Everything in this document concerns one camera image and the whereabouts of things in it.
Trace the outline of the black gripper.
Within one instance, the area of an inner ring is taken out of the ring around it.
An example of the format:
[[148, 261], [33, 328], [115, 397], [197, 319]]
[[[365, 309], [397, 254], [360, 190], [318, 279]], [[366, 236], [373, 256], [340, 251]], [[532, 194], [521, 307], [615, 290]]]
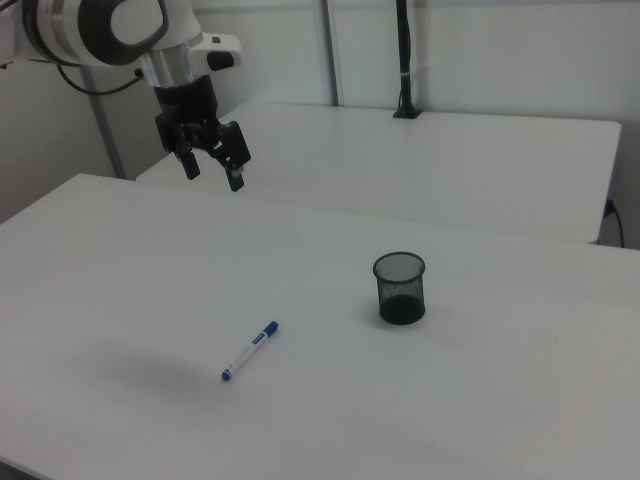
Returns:
[[188, 180], [200, 175], [191, 148], [208, 152], [224, 168], [229, 187], [237, 192], [244, 187], [244, 165], [251, 154], [240, 125], [236, 121], [221, 124], [217, 118], [218, 101], [209, 75], [174, 87], [154, 87], [161, 113], [155, 118], [166, 152], [177, 153]]

